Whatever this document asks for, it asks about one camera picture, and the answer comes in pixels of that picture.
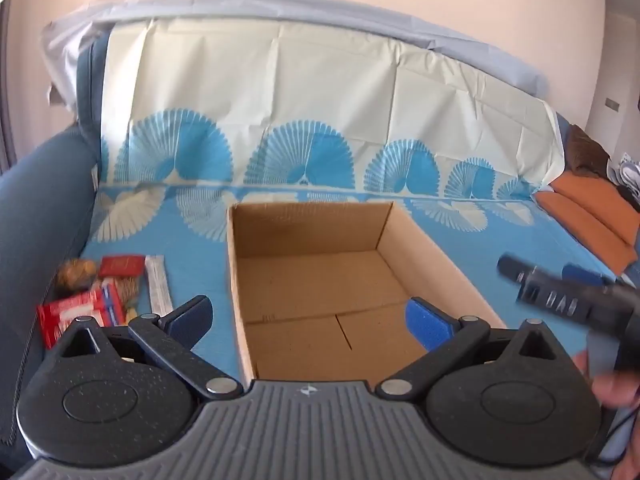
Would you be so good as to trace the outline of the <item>person's right hand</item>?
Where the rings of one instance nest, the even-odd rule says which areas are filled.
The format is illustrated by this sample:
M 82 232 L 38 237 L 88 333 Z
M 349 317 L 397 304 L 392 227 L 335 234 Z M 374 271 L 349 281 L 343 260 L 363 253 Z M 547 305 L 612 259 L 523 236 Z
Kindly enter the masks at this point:
M 588 351 L 582 350 L 574 355 L 573 361 L 603 405 L 607 408 L 635 408 L 639 405 L 640 378 L 637 373 L 609 372 L 591 376 L 588 358 Z

